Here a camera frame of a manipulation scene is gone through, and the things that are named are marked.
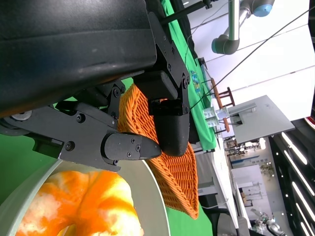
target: white bowl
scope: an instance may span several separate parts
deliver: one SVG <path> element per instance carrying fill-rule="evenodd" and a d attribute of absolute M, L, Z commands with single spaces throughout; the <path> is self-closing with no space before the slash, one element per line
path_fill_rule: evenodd
<path fill-rule="evenodd" d="M 119 175 L 131 187 L 132 199 L 145 236 L 170 236 L 164 201 L 148 165 L 144 161 L 120 161 L 119 165 L 122 167 Z M 15 236 L 42 184 L 50 175 L 66 170 L 85 173 L 98 169 L 61 160 L 38 169 L 0 206 L 0 236 Z"/>

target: wooden stool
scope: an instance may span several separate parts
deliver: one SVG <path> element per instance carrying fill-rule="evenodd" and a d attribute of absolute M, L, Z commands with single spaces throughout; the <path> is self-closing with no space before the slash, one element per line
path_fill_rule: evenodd
<path fill-rule="evenodd" d="M 218 105 L 219 105 L 219 108 L 222 109 L 224 107 L 227 107 L 227 106 L 235 106 L 235 103 L 234 103 L 234 99 L 233 99 L 233 96 L 232 96 L 232 92 L 230 90 L 230 87 L 227 87 L 227 91 L 225 92 L 221 92 L 219 93 L 218 92 L 218 89 L 216 87 L 216 82 L 213 78 L 211 78 L 211 84 L 212 84 L 212 87 L 213 87 L 213 91 L 215 93 L 215 97 L 217 99 L 217 102 L 218 102 Z M 226 105 L 222 105 L 222 102 L 221 102 L 221 98 L 225 98 L 225 97 L 230 97 L 231 99 L 231 103 L 229 104 L 226 104 Z M 227 118 L 223 118 L 223 122 L 224 122 L 224 127 L 225 127 L 225 130 L 221 130 L 219 132 L 216 132 L 216 134 L 218 133 L 221 133 L 221 132 L 230 132 L 230 127 L 228 125 L 228 122 L 227 122 Z"/>

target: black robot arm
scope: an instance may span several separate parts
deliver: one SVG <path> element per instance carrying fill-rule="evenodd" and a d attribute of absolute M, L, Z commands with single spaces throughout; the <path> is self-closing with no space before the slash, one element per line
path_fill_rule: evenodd
<path fill-rule="evenodd" d="M 35 151 L 112 171 L 118 160 L 159 156 L 154 141 L 116 130 L 120 80 L 133 77 L 161 149 L 185 153 L 189 73 L 144 0 L 5 0 L 0 31 L 0 133 L 29 136 Z M 78 101 L 63 101 L 71 96 Z"/>

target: ceiling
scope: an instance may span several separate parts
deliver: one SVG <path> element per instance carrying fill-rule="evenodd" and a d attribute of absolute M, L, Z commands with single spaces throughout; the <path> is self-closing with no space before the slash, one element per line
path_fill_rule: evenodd
<path fill-rule="evenodd" d="M 315 131 L 307 125 L 304 119 L 296 120 L 292 123 L 296 128 L 295 130 L 286 132 L 286 135 L 307 159 L 307 165 L 305 165 L 300 160 L 300 158 L 298 158 L 297 154 L 293 151 L 292 147 L 289 147 L 288 143 L 281 134 L 275 135 L 273 138 L 270 137 L 269 142 L 275 161 L 277 176 L 283 194 L 283 201 L 290 228 L 293 235 L 305 235 L 300 223 L 304 222 L 304 219 L 299 212 L 296 203 L 300 206 L 309 225 L 311 227 L 313 226 L 314 233 L 315 221 L 308 213 L 304 203 L 294 189 L 292 182 L 296 183 L 298 189 L 302 193 L 302 196 L 305 198 L 306 202 L 314 213 L 315 196 L 311 194 L 306 185 L 303 183 L 302 179 L 295 171 L 293 165 L 286 157 L 284 151 L 288 153 L 311 189 L 315 191 Z"/>

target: orange wicker basket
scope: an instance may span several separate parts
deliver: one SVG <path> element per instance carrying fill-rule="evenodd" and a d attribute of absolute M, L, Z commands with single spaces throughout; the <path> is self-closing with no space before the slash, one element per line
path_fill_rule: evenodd
<path fill-rule="evenodd" d="M 121 132 L 133 132 L 158 141 L 153 118 L 148 113 L 148 100 L 135 85 L 121 97 L 119 113 L 118 129 Z M 147 163 L 157 179 L 165 205 L 197 219 L 198 177 L 191 145 L 181 157 L 162 153 Z"/>

